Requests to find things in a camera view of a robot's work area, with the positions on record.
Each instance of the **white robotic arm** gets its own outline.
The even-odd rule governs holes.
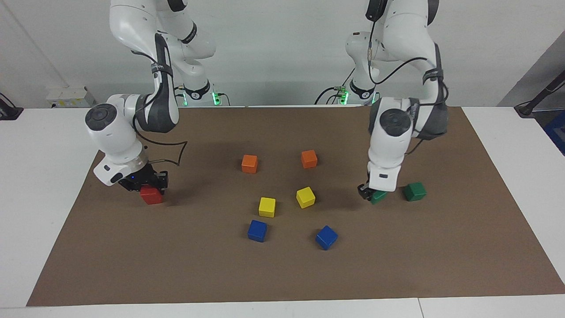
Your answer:
[[[132,53],[151,60],[155,91],[113,95],[87,113],[89,135],[106,154],[94,173],[107,186],[119,183],[130,191],[146,184],[162,192],[167,188],[167,172],[153,170],[136,130],[166,133],[178,123],[172,66],[181,71],[191,98],[212,101],[211,84],[195,59],[214,55],[215,43],[197,30],[186,11],[185,0],[111,1],[112,34]],[[165,31],[158,30],[158,22]]]
[[[375,23],[368,56],[378,61],[404,61],[416,67],[422,75],[425,96],[421,100],[383,97],[372,104],[368,181],[358,187],[367,200],[377,190],[396,190],[398,173],[412,137],[431,140],[445,134],[447,128],[447,96],[440,51],[427,32],[428,0],[381,1],[381,5],[386,8]],[[348,45],[359,42],[360,37],[365,38],[366,33],[354,34]],[[370,63],[363,66],[363,59],[356,59],[356,70],[358,67],[368,70]],[[350,86],[367,89],[368,83],[375,85],[368,72],[359,71]]]

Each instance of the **white table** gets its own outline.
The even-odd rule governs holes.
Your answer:
[[[565,158],[511,108],[463,109],[563,280]],[[23,308],[97,152],[85,113],[0,122],[0,317],[565,317],[565,295]]]

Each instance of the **colored block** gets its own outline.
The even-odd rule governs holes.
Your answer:
[[[141,186],[140,196],[147,204],[158,204],[163,202],[161,192],[152,186]]]
[[[267,234],[267,224],[257,220],[252,220],[247,230],[247,237],[257,242],[265,242]]]
[[[371,203],[372,204],[377,204],[378,202],[382,201],[385,197],[386,194],[388,192],[386,191],[379,191],[377,190],[372,196],[371,196]]]
[[[259,160],[257,156],[252,154],[244,155],[244,159],[241,161],[241,171],[245,173],[257,173],[257,166],[259,165]]]
[[[404,188],[404,196],[408,201],[418,201],[425,197],[426,191],[421,182],[410,183]]]
[[[313,150],[303,151],[301,155],[302,167],[304,169],[313,168],[318,164],[318,157]]]
[[[335,243],[336,239],[337,233],[327,225],[316,235],[316,242],[326,251]]]
[[[302,209],[314,205],[316,196],[310,187],[296,191],[296,200]]]
[[[275,217],[276,200],[270,197],[262,197],[259,202],[259,216]]]

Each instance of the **green block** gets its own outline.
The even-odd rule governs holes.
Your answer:
[[[421,182],[410,183],[404,188],[404,196],[408,201],[418,201],[425,197],[426,191]]]
[[[382,199],[384,199],[386,197],[386,194],[388,192],[386,191],[379,191],[377,190],[373,196],[371,197],[371,203],[372,204],[377,204],[378,202],[380,202]]]

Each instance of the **yellow block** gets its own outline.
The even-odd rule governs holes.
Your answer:
[[[307,208],[311,205],[314,205],[316,196],[314,195],[310,187],[306,187],[304,189],[296,191],[296,200],[298,201],[298,204],[300,204],[301,208]]]
[[[275,217],[275,199],[270,197],[262,197],[259,202],[259,216],[263,217]]]

